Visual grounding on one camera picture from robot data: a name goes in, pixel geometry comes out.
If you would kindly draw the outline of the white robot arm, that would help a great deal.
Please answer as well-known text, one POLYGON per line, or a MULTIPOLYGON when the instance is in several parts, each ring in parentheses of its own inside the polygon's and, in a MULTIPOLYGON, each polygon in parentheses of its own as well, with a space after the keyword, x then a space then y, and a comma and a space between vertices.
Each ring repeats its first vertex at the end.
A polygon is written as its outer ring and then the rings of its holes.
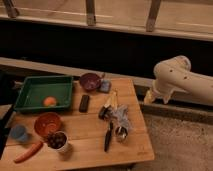
POLYGON ((153 69, 155 80, 146 92, 145 104, 153 103, 162 98, 167 104, 175 88, 191 93, 199 100, 213 105, 213 77, 191 72, 191 62, 179 55, 157 63, 153 69))

